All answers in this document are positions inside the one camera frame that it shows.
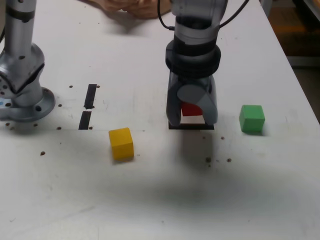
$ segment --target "gray robot arm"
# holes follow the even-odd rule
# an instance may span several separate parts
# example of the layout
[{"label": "gray robot arm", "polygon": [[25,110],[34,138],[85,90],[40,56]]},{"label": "gray robot arm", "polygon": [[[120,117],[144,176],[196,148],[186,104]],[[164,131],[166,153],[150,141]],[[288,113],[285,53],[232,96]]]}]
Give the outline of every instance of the gray robot arm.
[{"label": "gray robot arm", "polygon": [[40,86],[45,66],[32,43],[37,0],[6,0],[5,44],[0,55],[0,120],[31,122],[55,106],[53,93]]},{"label": "gray robot arm", "polygon": [[166,113],[172,126],[181,123],[182,103],[201,108],[204,121],[218,120],[213,74],[221,52],[216,45],[228,0],[173,0],[174,39],[166,48],[170,69]]}]

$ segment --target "yellow cube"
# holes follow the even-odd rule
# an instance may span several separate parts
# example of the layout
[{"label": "yellow cube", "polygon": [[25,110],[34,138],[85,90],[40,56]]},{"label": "yellow cube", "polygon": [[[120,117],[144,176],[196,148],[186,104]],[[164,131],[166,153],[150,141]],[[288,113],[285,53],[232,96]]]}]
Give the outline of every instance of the yellow cube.
[{"label": "yellow cube", "polygon": [[115,160],[132,158],[135,155],[134,142],[128,127],[109,131],[109,138]]}]

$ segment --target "cube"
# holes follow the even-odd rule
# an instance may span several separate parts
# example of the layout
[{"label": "cube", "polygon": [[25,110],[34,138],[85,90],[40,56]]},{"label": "cube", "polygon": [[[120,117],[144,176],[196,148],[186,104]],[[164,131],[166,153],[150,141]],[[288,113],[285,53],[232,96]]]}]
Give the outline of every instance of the cube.
[{"label": "cube", "polygon": [[109,138],[115,160],[134,157],[134,142],[129,128],[109,131]]},{"label": "cube", "polygon": [[184,117],[190,116],[202,116],[202,109],[197,105],[193,105],[191,103],[183,102],[181,104],[182,115]]},{"label": "cube", "polygon": [[241,131],[244,133],[261,133],[265,115],[260,105],[243,105],[239,116]]}]

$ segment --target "black ring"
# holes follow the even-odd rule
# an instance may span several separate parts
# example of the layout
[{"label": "black ring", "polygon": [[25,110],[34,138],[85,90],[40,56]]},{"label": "black ring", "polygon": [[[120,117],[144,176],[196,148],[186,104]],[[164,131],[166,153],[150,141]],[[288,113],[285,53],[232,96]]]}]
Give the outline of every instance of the black ring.
[{"label": "black ring", "polygon": [[15,19],[21,20],[24,23],[29,22],[31,19],[35,18],[35,13],[36,11],[30,11],[30,12],[22,12],[22,11],[17,11],[13,9],[10,6],[6,6],[5,12],[10,16]]}]

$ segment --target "human hand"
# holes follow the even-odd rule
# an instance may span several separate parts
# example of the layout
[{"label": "human hand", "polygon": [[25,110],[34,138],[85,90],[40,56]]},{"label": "human hand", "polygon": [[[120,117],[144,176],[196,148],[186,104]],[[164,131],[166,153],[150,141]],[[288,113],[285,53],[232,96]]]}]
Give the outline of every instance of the human hand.
[{"label": "human hand", "polygon": [[116,12],[136,4],[139,0],[89,0],[99,4],[107,12]]},{"label": "human hand", "polygon": [[[139,2],[124,7],[122,10],[138,19],[155,19],[158,17],[158,0],[139,0]],[[170,12],[170,10],[170,0],[160,0],[161,15]]]}]

